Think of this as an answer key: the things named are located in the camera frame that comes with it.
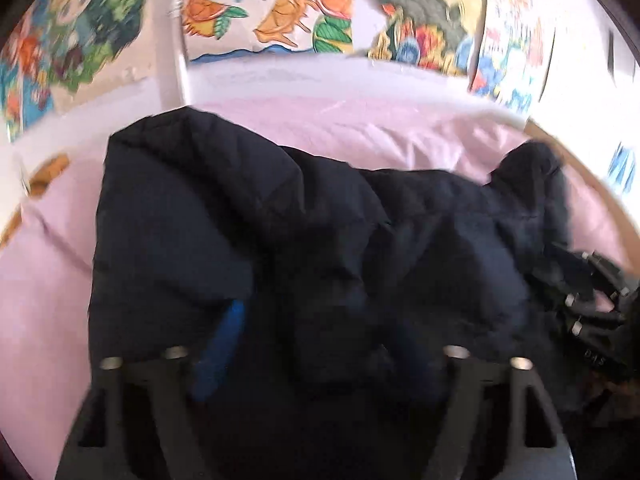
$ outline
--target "painting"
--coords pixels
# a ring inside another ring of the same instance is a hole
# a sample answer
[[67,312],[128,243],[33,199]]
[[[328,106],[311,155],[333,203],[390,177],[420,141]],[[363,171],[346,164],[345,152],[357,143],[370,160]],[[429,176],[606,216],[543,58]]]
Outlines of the painting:
[[446,75],[465,76],[482,0],[378,0],[388,17],[368,51]]
[[487,0],[471,91],[527,115],[542,93],[555,26],[544,0]]
[[145,1],[36,0],[0,53],[0,100],[12,139],[53,109],[65,112],[128,82],[124,68],[148,75],[154,56],[146,45],[124,56],[120,77],[103,74],[139,37]]
[[190,60],[259,52],[348,53],[353,0],[183,0]]

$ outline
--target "colorful poster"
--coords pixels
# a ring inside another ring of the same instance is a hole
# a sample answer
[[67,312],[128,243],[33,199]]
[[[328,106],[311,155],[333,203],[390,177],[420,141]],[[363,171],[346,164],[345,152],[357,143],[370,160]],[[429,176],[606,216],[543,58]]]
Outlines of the colorful poster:
[[54,108],[65,112],[152,72],[145,2],[37,0],[31,6],[0,54],[0,99],[12,139]]
[[183,0],[189,59],[351,51],[352,0]]
[[466,75],[482,0],[378,0],[388,16],[370,59]]
[[542,94],[555,21],[553,0],[487,0],[471,91],[527,115]]

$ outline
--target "pink bed sheet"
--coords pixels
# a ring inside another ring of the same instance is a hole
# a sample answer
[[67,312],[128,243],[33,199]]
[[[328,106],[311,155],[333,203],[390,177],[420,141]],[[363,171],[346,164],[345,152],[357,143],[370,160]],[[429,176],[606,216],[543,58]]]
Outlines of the pink bed sheet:
[[[367,169],[441,168],[477,182],[527,137],[482,117],[384,101],[283,98],[200,108],[282,145]],[[75,156],[0,253],[0,432],[34,480],[52,480],[89,383],[86,309],[104,147]],[[571,169],[574,246],[626,264],[615,224]]]

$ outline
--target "black jacket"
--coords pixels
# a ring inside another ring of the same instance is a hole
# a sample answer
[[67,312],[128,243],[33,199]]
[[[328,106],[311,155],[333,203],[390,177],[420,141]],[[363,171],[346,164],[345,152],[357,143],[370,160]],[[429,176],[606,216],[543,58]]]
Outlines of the black jacket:
[[419,478],[449,344],[529,357],[556,406],[578,407],[586,371],[526,281],[545,245],[568,243],[544,144],[478,186],[356,170],[184,108],[115,134],[105,165],[93,368],[203,348],[240,300],[237,346],[194,406],[226,478]]

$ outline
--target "cartoon face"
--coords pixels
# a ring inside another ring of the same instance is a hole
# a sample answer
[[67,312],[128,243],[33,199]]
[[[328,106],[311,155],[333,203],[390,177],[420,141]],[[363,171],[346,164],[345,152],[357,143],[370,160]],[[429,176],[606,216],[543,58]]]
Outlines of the cartoon face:
[[91,0],[65,0],[58,8],[56,21],[59,25],[68,25],[86,9]]

